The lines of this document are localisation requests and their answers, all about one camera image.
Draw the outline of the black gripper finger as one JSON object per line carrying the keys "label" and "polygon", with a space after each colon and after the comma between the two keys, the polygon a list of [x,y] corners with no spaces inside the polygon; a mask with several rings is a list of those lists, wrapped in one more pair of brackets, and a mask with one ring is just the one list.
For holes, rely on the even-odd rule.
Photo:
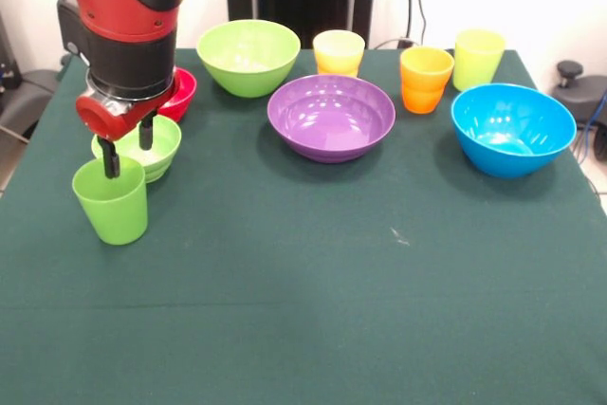
{"label": "black gripper finger", "polygon": [[156,113],[146,115],[138,126],[138,145],[141,150],[150,150],[154,141],[154,118]]}
{"label": "black gripper finger", "polygon": [[101,137],[97,137],[97,142],[101,147],[105,176],[108,179],[118,178],[120,176],[120,157],[114,142]]}

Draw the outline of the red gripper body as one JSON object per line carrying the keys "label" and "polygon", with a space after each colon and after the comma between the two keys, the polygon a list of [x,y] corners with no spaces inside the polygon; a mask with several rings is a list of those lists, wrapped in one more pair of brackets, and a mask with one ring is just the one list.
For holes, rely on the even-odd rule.
{"label": "red gripper body", "polygon": [[158,108],[169,101],[177,88],[144,99],[121,99],[87,89],[76,100],[76,110],[84,125],[95,135],[110,141],[123,138],[143,122],[151,122]]}

